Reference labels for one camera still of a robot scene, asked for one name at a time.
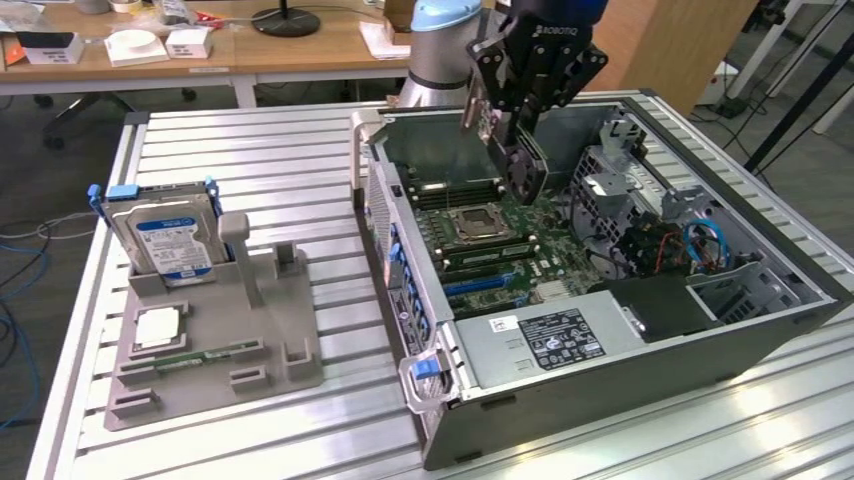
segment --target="aluminum table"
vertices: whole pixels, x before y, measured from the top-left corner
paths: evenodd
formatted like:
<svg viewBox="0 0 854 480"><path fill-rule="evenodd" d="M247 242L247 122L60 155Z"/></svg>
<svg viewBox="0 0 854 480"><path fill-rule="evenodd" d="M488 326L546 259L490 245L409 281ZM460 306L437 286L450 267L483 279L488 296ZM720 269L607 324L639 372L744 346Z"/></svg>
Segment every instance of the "aluminum table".
<svg viewBox="0 0 854 480"><path fill-rule="evenodd" d="M663 102L635 98L854 289L843 251ZM327 380L311 390L107 431L128 261L101 222L28 478L850 478L854 308L728 382L454 468L420 468L349 203L348 118L376 106L164 113L124 127L111 184L211 175L224 209L248 214L249 246L289 239L305 250ZM647 148L674 186L694 181L654 141Z"/></svg>

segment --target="gray plastic holder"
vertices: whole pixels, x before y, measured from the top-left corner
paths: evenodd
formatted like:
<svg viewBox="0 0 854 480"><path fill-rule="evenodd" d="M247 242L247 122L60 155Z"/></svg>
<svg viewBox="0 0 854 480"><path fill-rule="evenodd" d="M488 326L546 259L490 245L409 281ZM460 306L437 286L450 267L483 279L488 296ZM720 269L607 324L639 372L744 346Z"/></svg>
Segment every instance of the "gray plastic holder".
<svg viewBox="0 0 854 480"><path fill-rule="evenodd" d="M304 252L285 243L269 253L249 255L245 214L220 216L219 228L235 261L213 266L215 281L167 288L159 275L129 279L108 430L323 383ZM139 315L169 307L180 312L176 338L135 350Z"/></svg>

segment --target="lamp base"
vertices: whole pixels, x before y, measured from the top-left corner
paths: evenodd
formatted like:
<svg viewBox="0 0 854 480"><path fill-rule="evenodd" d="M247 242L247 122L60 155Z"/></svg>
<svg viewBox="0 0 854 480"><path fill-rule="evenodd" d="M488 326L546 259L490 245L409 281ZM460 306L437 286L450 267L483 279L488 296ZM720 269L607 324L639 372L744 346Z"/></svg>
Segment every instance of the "lamp base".
<svg viewBox="0 0 854 480"><path fill-rule="evenodd" d="M252 20L252 26L259 32L275 37L304 37L320 29L320 19L313 13L289 8L288 18L271 15L277 12L277 8L269 8L252 15L257 19Z"/></svg>

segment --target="sticker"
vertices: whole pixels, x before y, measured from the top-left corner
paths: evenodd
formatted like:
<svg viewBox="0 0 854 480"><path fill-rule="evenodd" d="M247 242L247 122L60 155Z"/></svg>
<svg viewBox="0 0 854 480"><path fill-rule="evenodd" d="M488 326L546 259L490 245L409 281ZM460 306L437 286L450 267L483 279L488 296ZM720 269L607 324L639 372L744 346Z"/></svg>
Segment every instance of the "sticker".
<svg viewBox="0 0 854 480"><path fill-rule="evenodd" d="M543 370L604 355L604 348L578 309L522 320L518 327Z"/></svg>
<svg viewBox="0 0 854 480"><path fill-rule="evenodd" d="M196 67L188 70L189 73L228 73L228 67Z"/></svg>
<svg viewBox="0 0 854 480"><path fill-rule="evenodd" d="M195 218L143 222L136 225L136 230L160 275L179 280L211 271L213 264L208 250L193 238L199 231Z"/></svg>
<svg viewBox="0 0 854 480"><path fill-rule="evenodd" d="M486 255L480 255L479 257L468 257L463 259L463 265L466 265L467 263L474 263L474 262L486 262L490 260L498 260L500 258L500 255L498 253L488 253Z"/></svg>
<svg viewBox="0 0 854 480"><path fill-rule="evenodd" d="M520 253L528 253L530 250L531 250L531 245L520 245L518 247L507 247L504 250L502 250L502 255L504 257L508 257L511 255L519 255Z"/></svg>
<svg viewBox="0 0 854 480"><path fill-rule="evenodd" d="M492 332L502 333L507 330L519 329L519 318L515 315L507 317L490 318L490 325L492 326Z"/></svg>

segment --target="hard drive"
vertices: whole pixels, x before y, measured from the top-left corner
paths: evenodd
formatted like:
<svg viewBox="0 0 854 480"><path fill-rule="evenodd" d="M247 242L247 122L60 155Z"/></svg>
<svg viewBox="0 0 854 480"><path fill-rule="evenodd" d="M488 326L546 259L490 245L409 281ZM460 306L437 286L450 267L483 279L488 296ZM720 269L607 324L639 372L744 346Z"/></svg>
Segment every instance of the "hard drive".
<svg viewBox="0 0 854 480"><path fill-rule="evenodd" d="M213 265L229 260L217 236L220 212L212 180L180 185L116 185L89 204L109 224L128 254L132 275L157 273L169 287L213 280Z"/></svg>

